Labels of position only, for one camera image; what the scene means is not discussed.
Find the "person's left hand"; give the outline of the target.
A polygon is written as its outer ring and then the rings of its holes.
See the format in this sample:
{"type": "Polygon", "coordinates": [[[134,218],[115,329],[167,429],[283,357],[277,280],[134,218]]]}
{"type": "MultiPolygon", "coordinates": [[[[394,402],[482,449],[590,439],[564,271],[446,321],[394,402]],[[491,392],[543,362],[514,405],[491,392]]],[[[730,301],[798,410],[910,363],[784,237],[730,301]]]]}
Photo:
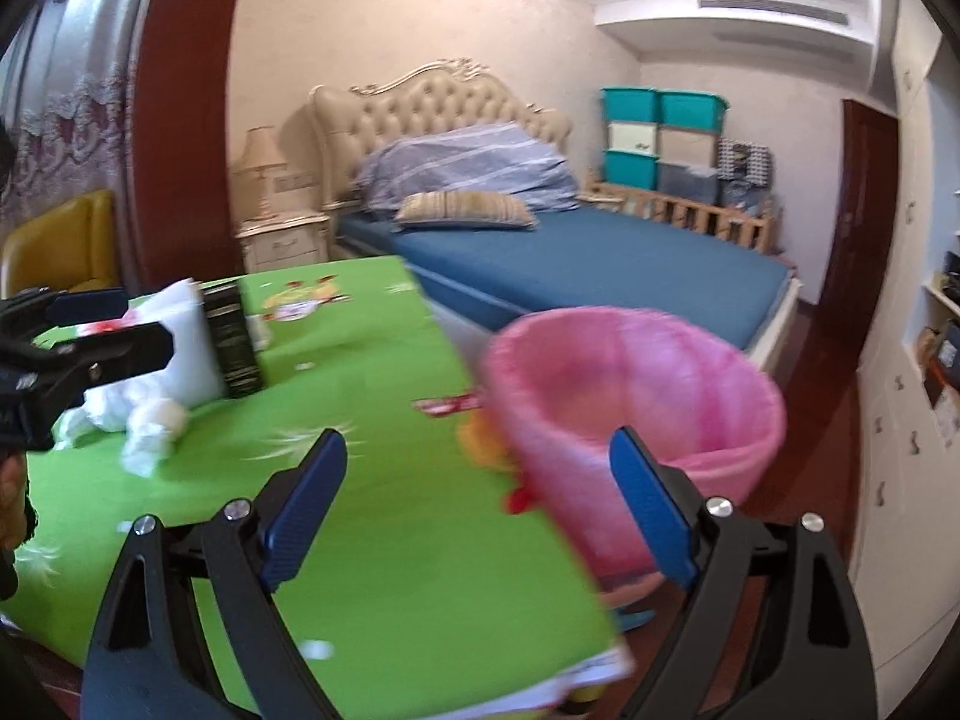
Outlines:
{"type": "Polygon", "coordinates": [[[2,548],[2,598],[18,589],[14,551],[36,533],[37,515],[29,500],[28,457],[23,452],[2,452],[0,475],[0,548],[2,548]]]}

